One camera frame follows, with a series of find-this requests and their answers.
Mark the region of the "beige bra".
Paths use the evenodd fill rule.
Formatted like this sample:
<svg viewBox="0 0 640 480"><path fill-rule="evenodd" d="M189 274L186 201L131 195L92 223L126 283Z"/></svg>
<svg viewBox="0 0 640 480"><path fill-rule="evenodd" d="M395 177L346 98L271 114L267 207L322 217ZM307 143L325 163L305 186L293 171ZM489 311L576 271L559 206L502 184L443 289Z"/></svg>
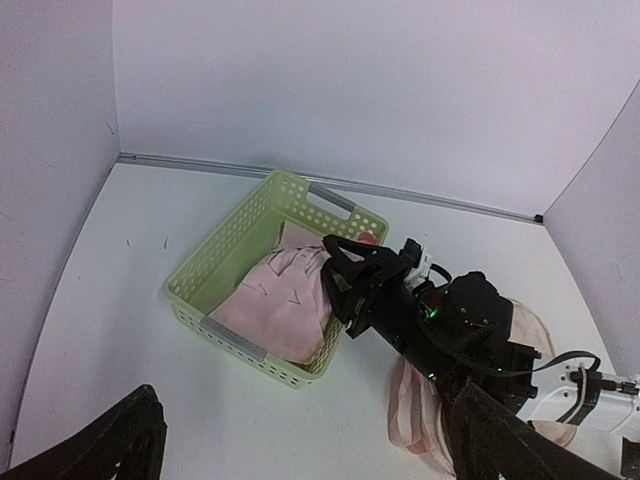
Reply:
<svg viewBox="0 0 640 480"><path fill-rule="evenodd" d="M321 281L328 259L319 236L285 222L276 247L209 317L284 361L309 365L331 315Z"/></svg>

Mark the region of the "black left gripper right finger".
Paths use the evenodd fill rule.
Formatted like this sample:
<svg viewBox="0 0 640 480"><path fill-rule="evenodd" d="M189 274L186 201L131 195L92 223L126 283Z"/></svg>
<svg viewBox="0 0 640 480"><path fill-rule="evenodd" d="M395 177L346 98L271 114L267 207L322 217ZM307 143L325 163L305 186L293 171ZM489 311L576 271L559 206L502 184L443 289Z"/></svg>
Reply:
<svg viewBox="0 0 640 480"><path fill-rule="evenodd" d="M458 479L613 479L516 418L474 383L453 404L449 441Z"/></svg>

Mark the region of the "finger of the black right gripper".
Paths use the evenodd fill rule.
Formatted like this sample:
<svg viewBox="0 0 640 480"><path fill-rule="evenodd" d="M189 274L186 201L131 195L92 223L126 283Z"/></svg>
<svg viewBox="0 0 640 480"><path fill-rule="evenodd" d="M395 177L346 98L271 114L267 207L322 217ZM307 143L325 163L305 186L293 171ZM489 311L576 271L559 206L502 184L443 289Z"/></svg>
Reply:
<svg viewBox="0 0 640 480"><path fill-rule="evenodd" d="M355 276L354 267L325 264L321 270L322 285L329 299L332 313L343 325L350 325L356 316L354 311L358 296L353 287Z"/></svg>
<svg viewBox="0 0 640 480"><path fill-rule="evenodd" d="M357 273L395 255L387 247L366 244L334 234L325 236L322 243L330 255L329 266L338 273Z"/></svg>

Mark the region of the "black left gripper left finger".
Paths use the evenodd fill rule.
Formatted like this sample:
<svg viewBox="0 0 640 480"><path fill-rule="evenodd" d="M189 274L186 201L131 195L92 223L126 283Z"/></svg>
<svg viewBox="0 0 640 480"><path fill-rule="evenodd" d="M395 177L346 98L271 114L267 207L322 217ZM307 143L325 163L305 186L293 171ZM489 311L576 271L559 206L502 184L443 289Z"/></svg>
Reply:
<svg viewBox="0 0 640 480"><path fill-rule="evenodd" d="M72 437L7 470L3 479L158 479L167 424L143 384Z"/></svg>

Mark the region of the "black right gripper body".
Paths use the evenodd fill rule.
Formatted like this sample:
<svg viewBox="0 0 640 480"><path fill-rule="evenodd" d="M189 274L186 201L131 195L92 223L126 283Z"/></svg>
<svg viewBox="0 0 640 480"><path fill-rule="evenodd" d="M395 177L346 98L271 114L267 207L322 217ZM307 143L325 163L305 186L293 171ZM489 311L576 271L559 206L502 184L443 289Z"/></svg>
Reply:
<svg viewBox="0 0 640 480"><path fill-rule="evenodd" d="M479 271L409 288L410 261L405 252L375 249L344 265L342 313L355 331L376 331L443 400L469 381L496 400L535 398L532 370L541 355L511 341L514 303Z"/></svg>

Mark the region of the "floral mesh laundry bag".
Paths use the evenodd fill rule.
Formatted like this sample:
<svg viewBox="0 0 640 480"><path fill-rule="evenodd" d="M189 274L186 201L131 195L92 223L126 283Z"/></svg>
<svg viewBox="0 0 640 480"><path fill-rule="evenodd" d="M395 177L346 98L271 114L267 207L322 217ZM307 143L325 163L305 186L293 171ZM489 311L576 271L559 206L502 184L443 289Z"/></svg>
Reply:
<svg viewBox="0 0 640 480"><path fill-rule="evenodd" d="M559 450L576 431L551 420L521 421L471 381L447 405L435 383L403 358L390 381L389 441L447 479L497 479L501 472L523 478L528 460L557 477Z"/></svg>

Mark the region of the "green plastic basket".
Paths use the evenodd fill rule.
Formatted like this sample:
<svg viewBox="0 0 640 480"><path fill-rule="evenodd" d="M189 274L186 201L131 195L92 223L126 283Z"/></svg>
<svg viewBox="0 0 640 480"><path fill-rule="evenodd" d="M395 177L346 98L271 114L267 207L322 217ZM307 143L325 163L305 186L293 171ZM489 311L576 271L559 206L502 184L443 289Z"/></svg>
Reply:
<svg viewBox="0 0 640 480"><path fill-rule="evenodd" d="M380 245L387 221L293 173L270 173L164 282L175 317L293 389L321 378L344 330L320 281L335 235Z"/></svg>

